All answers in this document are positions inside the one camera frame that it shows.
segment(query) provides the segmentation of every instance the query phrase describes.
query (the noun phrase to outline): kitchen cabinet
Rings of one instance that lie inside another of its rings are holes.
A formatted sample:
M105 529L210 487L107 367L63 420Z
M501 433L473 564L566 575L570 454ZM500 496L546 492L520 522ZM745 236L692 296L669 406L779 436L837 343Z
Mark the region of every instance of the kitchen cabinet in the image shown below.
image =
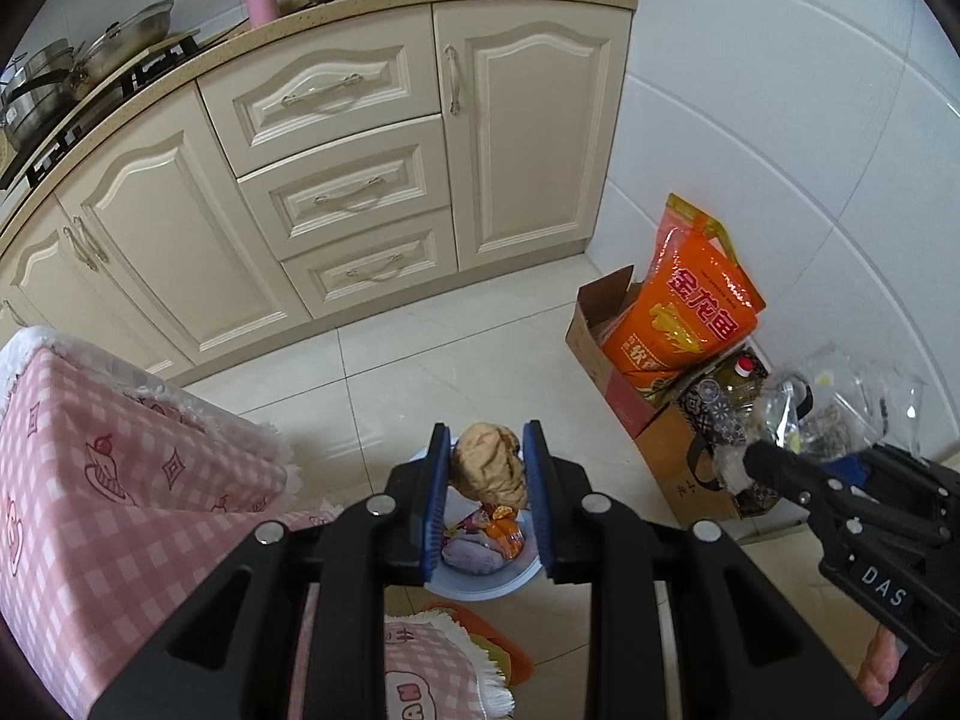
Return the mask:
M430 6L277 41L206 74L200 91L237 175L373 127L439 113Z
M384 224L283 263L315 319L457 272L449 208Z
M576 2L434 5L461 271L593 234L630 19Z
M160 376L191 367L100 267L53 199L5 252L0 295L4 343L21 324L45 324Z
M95 149L58 196L98 268L194 364L309 319L193 83Z
M449 206L440 114L310 148L240 180L277 259Z
M27 320L23 319L26 312L21 307L19 310L13 306L18 302L16 297L16 288L0 288L0 344L6 346L7 341L16 335L16 331L21 327L27 326Z

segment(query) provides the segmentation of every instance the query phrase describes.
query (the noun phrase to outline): finger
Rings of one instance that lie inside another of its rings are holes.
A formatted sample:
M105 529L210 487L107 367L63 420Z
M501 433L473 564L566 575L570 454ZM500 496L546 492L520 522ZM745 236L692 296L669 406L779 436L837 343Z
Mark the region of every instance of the finger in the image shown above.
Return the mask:
M877 635L867 647L867 656L863 665L877 676L877 680L889 685L899 667L896 636L885 628L878 629Z
M880 683L877 676L871 671L861 669L856 684L872 707L879 707L887 700L887 695L890 693L889 683Z

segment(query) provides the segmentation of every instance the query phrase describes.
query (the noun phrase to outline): cardboard box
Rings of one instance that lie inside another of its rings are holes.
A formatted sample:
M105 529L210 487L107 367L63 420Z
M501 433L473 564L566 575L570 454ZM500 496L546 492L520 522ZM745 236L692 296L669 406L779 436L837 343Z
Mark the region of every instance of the cardboard box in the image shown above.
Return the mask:
M633 273L627 266L580 288L566 345L634 441L680 526L698 519L740 519L733 497L713 478L706 443L680 409L671 404L657 410L640 397L593 339L592 330L634 302L640 283L632 283ZM700 370L683 376L676 391Z

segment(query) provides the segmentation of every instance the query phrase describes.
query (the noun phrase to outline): cabinet handle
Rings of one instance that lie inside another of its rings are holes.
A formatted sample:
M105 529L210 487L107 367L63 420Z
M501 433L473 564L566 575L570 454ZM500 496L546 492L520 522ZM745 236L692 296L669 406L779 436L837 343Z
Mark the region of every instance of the cabinet handle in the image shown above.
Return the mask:
M27 326L27 323L24 322L24 320L20 318L20 314L18 314L18 313L16 312L16 309L14 309L13 306L11 306L10 300L6 300L6 299L5 299L5 300L3 300L2 304L0 304L0 305L3 305L3 307L4 307L5 309L7 309L7 313L10 314L10 318L13 320L13 322L14 322L15 324L18 324L20 327L26 327L26 326Z
M349 271L347 271L347 275L348 276L361 275L363 276L364 279L367 279L368 281L386 281L388 278L393 278L397 274L400 274L400 271L402 271L402 268L395 268L392 271L390 271L388 274L384 274L383 271L385 271L385 269L387 269L389 266L392 266L392 264L394 264L395 262L399 262L402 259L403 259L402 254L391 254L389 257L387 257L386 260L383 261L381 265L379 265L377 268L370 271L368 274L364 274L362 268L351 268Z
M453 46L443 49L446 64L450 67L450 115L460 114L460 69L457 67L457 50Z
M109 259L107 259L107 252L100 247L100 244L96 242L96 239L94 239L93 235L90 235L86 229L86 225L83 223L83 219L81 217L74 217L73 223L77 225L77 228L80 230L80 237L83 238L83 242L96 255L97 259L106 265L107 262L109 262Z
M97 264L93 262L93 259L90 257L86 251L83 250L83 247L80 245L80 242L77 241L77 236L73 234L73 230L69 227L64 226L64 235L66 235L67 240L73 245L73 253L77 255L77 259L80 260L85 266L90 268L92 271L96 271Z
M370 178L364 181L362 184L357 184L353 189L348 189L347 191L341 191L333 194L318 194L314 197L313 204L318 205L326 200L343 200L347 197L352 197L354 194L360 194L364 189L370 189L371 187L377 187L380 184L386 184L387 179L382 175L375 175L373 178Z
M301 100L309 100L309 98L315 98L317 95L325 95L328 92L333 92L336 89L343 89L347 86L355 86L356 84L365 81L366 79L359 73L351 73L349 76L343 77L339 81L334 81L329 83L326 86L316 86L313 89L308 89L306 92L301 92L294 95L284 95L280 100L280 104L284 108L289 108L291 105L296 105Z

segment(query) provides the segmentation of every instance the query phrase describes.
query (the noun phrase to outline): drawer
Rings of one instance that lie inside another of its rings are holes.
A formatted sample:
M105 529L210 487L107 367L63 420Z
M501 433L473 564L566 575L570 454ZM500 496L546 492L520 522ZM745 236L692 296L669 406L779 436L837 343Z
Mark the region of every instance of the drawer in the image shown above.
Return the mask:
M429 5L319 26L199 81L234 175L440 112Z
M277 259L450 204L440 114L317 146L240 179Z
M453 218L442 208L287 260L314 319L457 271Z

